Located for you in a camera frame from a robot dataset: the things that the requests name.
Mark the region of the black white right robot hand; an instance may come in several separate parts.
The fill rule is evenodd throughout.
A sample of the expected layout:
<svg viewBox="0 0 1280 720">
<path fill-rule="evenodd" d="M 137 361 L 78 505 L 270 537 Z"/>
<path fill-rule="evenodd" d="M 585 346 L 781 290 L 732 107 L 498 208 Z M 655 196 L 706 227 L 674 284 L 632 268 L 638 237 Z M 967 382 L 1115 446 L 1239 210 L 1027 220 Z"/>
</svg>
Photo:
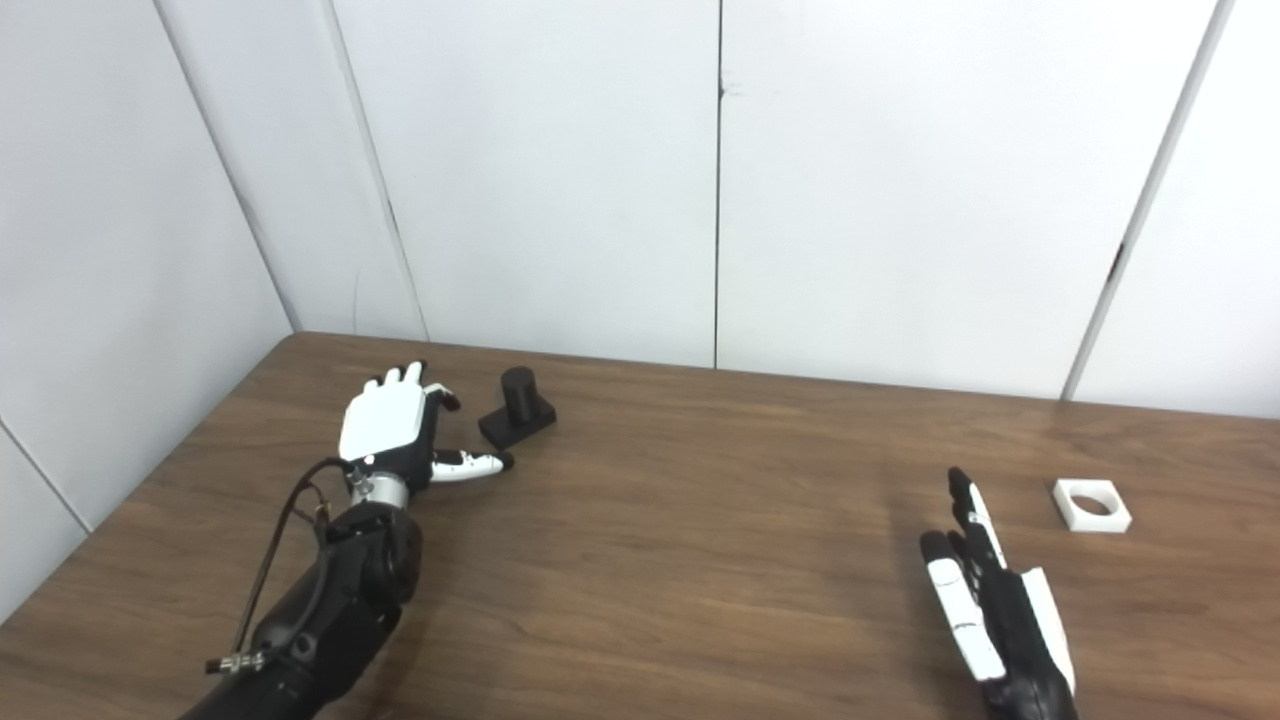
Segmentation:
<svg viewBox="0 0 1280 720">
<path fill-rule="evenodd" d="M 989 719 L 1076 719 L 1075 671 L 1042 568 L 1009 568 L 986 501 L 948 469 L 956 530 L 929 530 L 920 552 L 955 644 Z"/>
</svg>

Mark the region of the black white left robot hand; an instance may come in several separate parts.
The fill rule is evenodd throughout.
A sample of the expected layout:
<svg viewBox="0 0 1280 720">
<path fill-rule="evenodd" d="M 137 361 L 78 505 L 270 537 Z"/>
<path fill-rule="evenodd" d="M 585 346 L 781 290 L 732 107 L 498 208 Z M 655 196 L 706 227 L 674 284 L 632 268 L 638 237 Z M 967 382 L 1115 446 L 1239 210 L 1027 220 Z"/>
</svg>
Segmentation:
<svg viewBox="0 0 1280 720">
<path fill-rule="evenodd" d="M 355 503 L 407 509 L 433 482 L 476 480 L 515 468 L 507 452 L 436 447 L 440 413 L 458 411 L 461 401 L 440 383 L 424 384 L 424 369 L 421 361 L 393 366 L 349 401 L 338 456 L 353 468 L 347 479 Z"/>
</svg>

